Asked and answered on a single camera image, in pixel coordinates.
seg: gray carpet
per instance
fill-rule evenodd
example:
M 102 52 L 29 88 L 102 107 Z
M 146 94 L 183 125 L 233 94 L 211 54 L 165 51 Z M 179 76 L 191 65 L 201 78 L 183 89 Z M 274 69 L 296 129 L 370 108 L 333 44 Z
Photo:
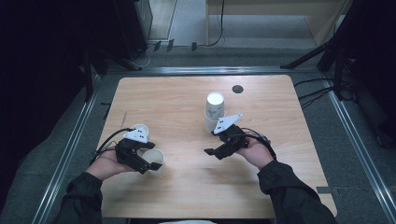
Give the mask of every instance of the gray carpet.
M 56 215 L 67 183 L 84 171 L 92 157 L 92 152 L 101 135 L 105 124 L 106 105 L 111 103 L 119 80 L 131 76 L 158 76 L 158 67 L 191 67 L 191 66 L 279 66 L 291 62 L 307 53 L 309 49 L 223 49 L 198 48 L 191 52 L 189 48 L 173 48 L 166 52 L 165 48 L 153 52 L 148 51 L 150 63 L 142 71 L 126 71 L 119 65 L 110 62 L 108 76 L 104 77 L 99 89 L 92 112 L 79 139 L 76 152 L 70 162 L 60 191 L 50 210 L 47 223 Z M 142 56 L 136 63 L 147 62 Z M 321 74 L 313 68 L 318 57 L 303 64 L 301 67 L 312 68 L 307 71 L 284 71 L 293 82 L 318 78 Z M 321 82 L 306 83 L 296 87 L 298 95 L 304 95 L 323 88 Z M 39 147 L 35 148 L 23 161 L 9 191 L 7 204 L 0 216 L 0 223 L 32 222 L 36 209 L 40 204 L 51 175 L 61 158 L 64 146 L 83 107 L 84 91 L 71 104 L 51 136 Z M 395 169 L 395 150 L 385 150 L 375 144 L 375 137 L 370 131 L 364 116 L 352 102 L 347 104 L 357 127 L 370 152 L 375 164 L 386 179 L 389 187 L 395 189 L 393 177 Z M 356 153 L 347 137 L 346 131 L 334 110 L 330 98 L 324 96 L 304 109 L 304 115 L 312 134 L 318 156 L 328 183 L 335 193 L 333 195 L 338 209 L 339 223 L 388 223 L 388 220 L 373 192 Z M 125 223 L 121 218 L 105 218 L 104 223 Z

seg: wooden desk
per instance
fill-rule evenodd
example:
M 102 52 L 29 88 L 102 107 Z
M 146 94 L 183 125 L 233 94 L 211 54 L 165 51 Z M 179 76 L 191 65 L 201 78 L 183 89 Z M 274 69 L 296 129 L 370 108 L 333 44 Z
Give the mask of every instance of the wooden desk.
M 221 15 L 222 0 L 206 0 L 206 44 L 209 45 L 209 16 Z M 224 15 L 304 15 L 317 45 L 349 7 L 350 0 L 227 0 Z
M 234 85 L 244 91 L 234 93 Z M 219 161 L 204 153 L 222 144 L 205 131 L 206 96 L 212 91 L 223 93 L 227 115 L 244 114 L 239 127 L 267 135 L 278 160 L 306 184 L 328 186 L 288 76 L 129 77 L 120 81 L 99 144 L 120 128 L 145 123 L 165 155 L 165 174 L 106 180 L 104 217 L 275 217 L 269 196 L 260 191 L 257 168 L 237 154 Z M 332 195 L 319 196 L 336 215 Z

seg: hand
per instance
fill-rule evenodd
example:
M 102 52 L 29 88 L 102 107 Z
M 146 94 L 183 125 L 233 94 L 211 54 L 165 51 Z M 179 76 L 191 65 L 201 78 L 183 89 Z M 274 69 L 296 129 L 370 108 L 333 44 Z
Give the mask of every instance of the hand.
M 98 157 L 85 172 L 103 181 L 113 175 L 132 171 L 131 167 L 117 162 L 115 150 L 109 150 Z
M 248 146 L 242 147 L 236 153 L 245 157 L 252 165 L 261 170 L 265 165 L 274 160 L 268 148 L 254 138 L 247 137 Z

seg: person's left hand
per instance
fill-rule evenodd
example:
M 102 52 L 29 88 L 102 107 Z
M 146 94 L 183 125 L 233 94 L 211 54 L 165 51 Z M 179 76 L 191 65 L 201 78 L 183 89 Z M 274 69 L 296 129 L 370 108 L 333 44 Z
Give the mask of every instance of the person's left hand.
M 131 167 L 117 162 L 115 150 L 109 150 L 98 157 L 85 172 L 103 181 L 113 175 L 132 171 L 134 171 L 134 169 Z

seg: forearm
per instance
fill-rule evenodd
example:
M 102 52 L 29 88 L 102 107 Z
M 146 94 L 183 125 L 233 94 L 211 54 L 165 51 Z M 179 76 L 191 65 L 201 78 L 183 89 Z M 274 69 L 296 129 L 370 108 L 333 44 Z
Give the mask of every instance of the forearm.
M 272 161 L 258 176 L 262 192 L 271 197 L 278 223 L 336 223 L 332 212 L 290 166 Z
M 102 223 L 102 181 L 82 173 L 67 186 L 61 210 L 52 223 Z

